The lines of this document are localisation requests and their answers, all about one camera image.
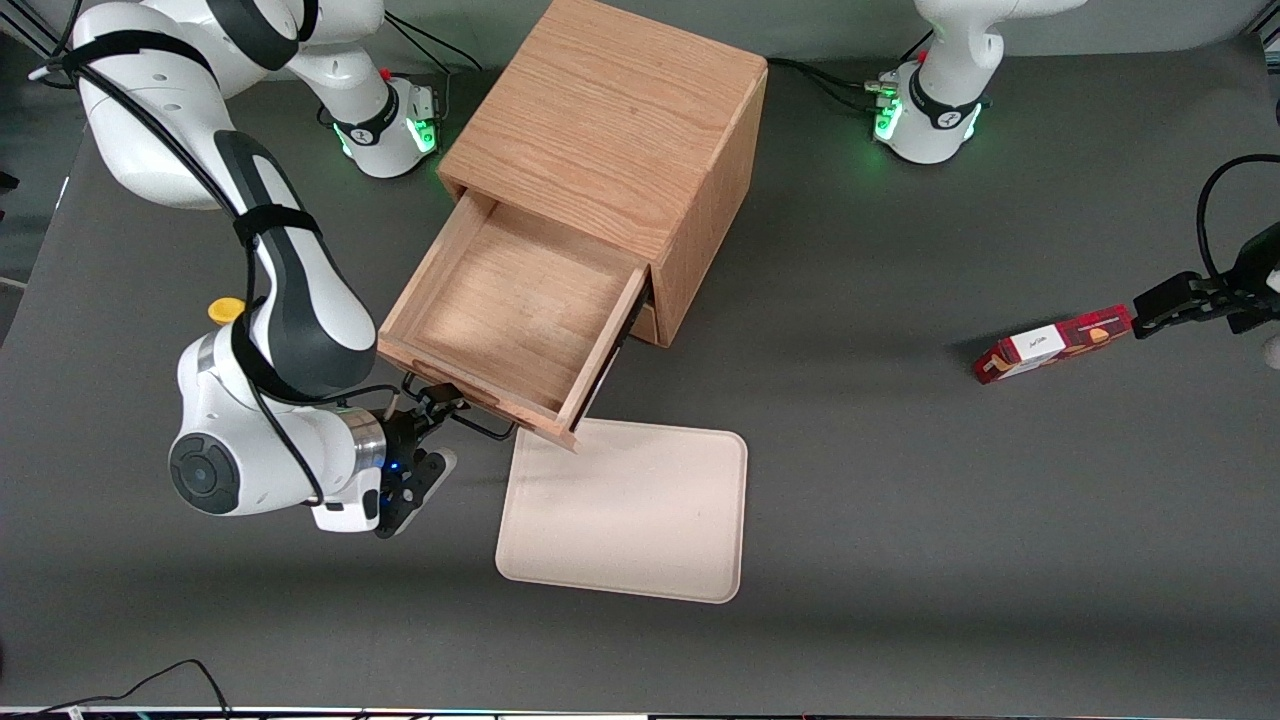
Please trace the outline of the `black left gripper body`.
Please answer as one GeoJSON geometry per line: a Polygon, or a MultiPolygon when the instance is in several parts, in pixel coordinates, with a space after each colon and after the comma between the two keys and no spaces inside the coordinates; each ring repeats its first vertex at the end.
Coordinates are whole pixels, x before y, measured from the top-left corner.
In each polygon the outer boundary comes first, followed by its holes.
{"type": "Polygon", "coordinates": [[[1238,292],[1245,310],[1229,316],[1233,334],[1244,334],[1260,325],[1277,322],[1279,292],[1268,283],[1279,268],[1279,223],[1247,241],[1228,272],[1228,283],[1238,292]]]}

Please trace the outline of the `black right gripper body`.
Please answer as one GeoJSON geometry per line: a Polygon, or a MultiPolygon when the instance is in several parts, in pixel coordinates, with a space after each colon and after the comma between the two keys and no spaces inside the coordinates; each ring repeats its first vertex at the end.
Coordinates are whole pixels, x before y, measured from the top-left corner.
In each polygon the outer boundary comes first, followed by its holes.
{"type": "Polygon", "coordinates": [[[385,438],[385,457],[381,466],[381,483],[384,473],[396,462],[410,461],[413,451],[421,448],[422,441],[430,433],[416,433],[410,410],[388,410],[380,419],[380,427],[385,438]]]}

